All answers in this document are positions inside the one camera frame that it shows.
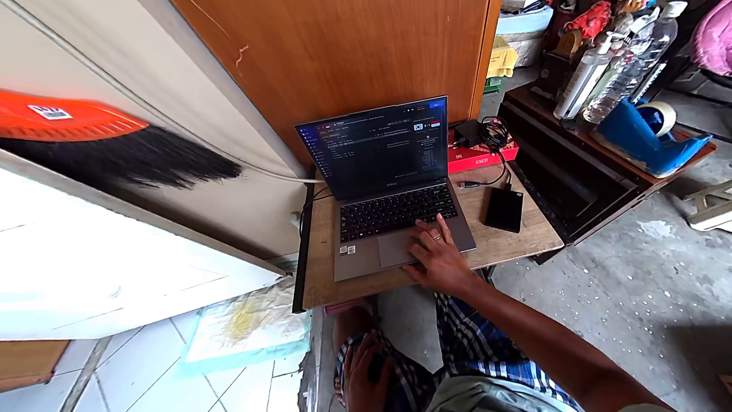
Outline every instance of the white door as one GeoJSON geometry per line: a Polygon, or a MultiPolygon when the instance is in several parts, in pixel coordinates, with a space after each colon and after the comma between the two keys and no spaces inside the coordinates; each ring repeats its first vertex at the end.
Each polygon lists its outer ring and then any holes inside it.
{"type": "Polygon", "coordinates": [[[100,338],[283,274],[0,150],[0,340],[100,338]]]}

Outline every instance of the red box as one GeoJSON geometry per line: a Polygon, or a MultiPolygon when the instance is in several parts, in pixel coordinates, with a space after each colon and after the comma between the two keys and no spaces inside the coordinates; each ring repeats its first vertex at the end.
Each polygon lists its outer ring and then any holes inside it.
{"type": "MultiPolygon", "coordinates": [[[[488,166],[495,163],[501,163],[501,158],[490,151],[484,144],[479,144],[470,149],[459,147],[452,149],[455,142],[455,130],[450,129],[447,133],[447,173],[456,173],[463,170],[475,169],[476,167],[488,166]]],[[[506,161],[512,161],[518,153],[518,144],[509,138],[506,146],[501,148],[501,154],[506,161]]]]}

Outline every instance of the tape roll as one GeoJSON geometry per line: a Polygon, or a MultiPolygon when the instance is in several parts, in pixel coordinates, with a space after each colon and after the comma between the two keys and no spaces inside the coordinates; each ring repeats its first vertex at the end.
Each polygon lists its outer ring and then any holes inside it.
{"type": "Polygon", "coordinates": [[[636,106],[635,108],[643,107],[655,108],[661,113],[663,123],[661,124],[661,128],[656,133],[656,137],[665,135],[666,133],[671,131],[673,125],[676,124],[676,110],[673,110],[673,107],[671,107],[670,104],[663,102],[650,102],[642,104],[640,106],[636,106]]]}

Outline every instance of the laptop screen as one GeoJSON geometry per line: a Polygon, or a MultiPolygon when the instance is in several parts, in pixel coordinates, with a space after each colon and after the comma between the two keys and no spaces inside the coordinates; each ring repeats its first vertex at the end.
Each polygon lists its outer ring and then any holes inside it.
{"type": "Polygon", "coordinates": [[[295,128],[339,200],[447,176],[447,96],[295,128]]]}

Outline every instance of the knee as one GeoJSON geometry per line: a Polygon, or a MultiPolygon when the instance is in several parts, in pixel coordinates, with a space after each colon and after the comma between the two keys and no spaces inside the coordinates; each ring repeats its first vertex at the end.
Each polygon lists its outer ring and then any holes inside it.
{"type": "Polygon", "coordinates": [[[375,327],[371,313],[363,307],[356,306],[339,313],[333,325],[333,349],[337,352],[350,336],[366,333],[375,327]]]}

